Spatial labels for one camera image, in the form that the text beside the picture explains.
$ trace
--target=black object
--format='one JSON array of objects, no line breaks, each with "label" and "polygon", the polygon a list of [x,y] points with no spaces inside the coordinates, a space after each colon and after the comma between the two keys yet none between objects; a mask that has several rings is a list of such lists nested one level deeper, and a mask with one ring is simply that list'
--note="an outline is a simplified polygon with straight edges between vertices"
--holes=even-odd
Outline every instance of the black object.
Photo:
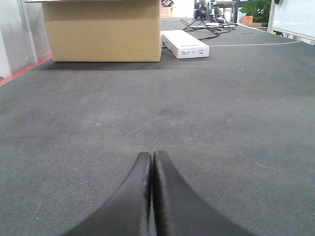
[{"label": "black object", "polygon": [[89,218],[63,236],[147,236],[151,155],[141,152],[121,186]]},{"label": "black object", "polygon": [[[214,7],[214,14],[215,15],[210,16],[210,18],[222,15],[222,12],[219,10],[218,7]],[[195,10],[193,13],[193,17],[195,19],[197,19],[198,17],[200,19],[206,19],[207,18],[207,7],[201,7],[198,10]]]},{"label": "black object", "polygon": [[253,236],[204,202],[166,151],[154,152],[153,206],[157,236]]}]

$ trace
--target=cardboard box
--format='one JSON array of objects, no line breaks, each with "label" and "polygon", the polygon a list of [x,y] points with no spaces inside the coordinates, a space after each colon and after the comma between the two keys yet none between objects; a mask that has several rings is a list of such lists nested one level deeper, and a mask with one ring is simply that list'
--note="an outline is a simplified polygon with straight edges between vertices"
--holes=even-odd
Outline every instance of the cardboard box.
[{"label": "cardboard box", "polygon": [[178,59],[205,58],[209,46],[182,30],[162,31],[163,42]]},{"label": "cardboard box", "polygon": [[54,61],[159,61],[160,0],[41,2]]},{"label": "cardboard box", "polygon": [[253,16],[244,16],[242,23],[246,26],[252,26]]}]

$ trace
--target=black cable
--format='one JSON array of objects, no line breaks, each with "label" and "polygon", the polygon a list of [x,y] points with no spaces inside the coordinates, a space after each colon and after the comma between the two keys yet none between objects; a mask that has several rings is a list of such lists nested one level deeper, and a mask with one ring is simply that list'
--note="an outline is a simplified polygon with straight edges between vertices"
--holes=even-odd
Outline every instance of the black cable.
[{"label": "black cable", "polygon": [[213,18],[211,18],[211,20],[216,21],[216,18],[218,18],[218,17],[222,17],[225,20],[228,28],[220,27],[220,26],[218,26],[218,27],[208,26],[205,23],[208,20],[202,20],[202,19],[197,19],[197,20],[191,22],[190,24],[183,19],[181,19],[180,22],[186,26],[183,28],[183,31],[185,31],[185,32],[194,32],[197,30],[208,30],[212,34],[214,34],[214,36],[199,38],[199,40],[206,40],[206,39],[212,39],[212,38],[219,37],[219,35],[222,33],[228,33],[228,32],[231,32],[232,30],[234,30],[233,28],[230,27],[230,24],[227,22],[227,20],[224,16],[219,16],[219,15],[216,16],[215,15]]}]

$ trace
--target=white box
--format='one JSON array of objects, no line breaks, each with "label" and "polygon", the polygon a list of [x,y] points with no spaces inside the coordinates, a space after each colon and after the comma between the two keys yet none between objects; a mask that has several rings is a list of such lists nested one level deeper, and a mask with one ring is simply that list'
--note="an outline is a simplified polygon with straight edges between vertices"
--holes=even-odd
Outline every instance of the white box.
[{"label": "white box", "polygon": [[209,46],[182,30],[162,31],[163,43],[178,59],[206,58]]}]

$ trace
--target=gray carpet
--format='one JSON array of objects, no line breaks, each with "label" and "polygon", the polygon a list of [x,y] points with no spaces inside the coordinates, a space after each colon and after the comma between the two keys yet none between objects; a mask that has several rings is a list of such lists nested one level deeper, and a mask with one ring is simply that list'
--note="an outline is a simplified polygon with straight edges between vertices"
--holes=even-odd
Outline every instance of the gray carpet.
[{"label": "gray carpet", "polygon": [[[290,41],[245,30],[207,43]],[[158,149],[248,230],[315,235],[314,58],[305,43],[183,60],[164,49],[158,63],[48,61],[0,87],[0,235],[67,231],[108,199],[138,152]]]}]

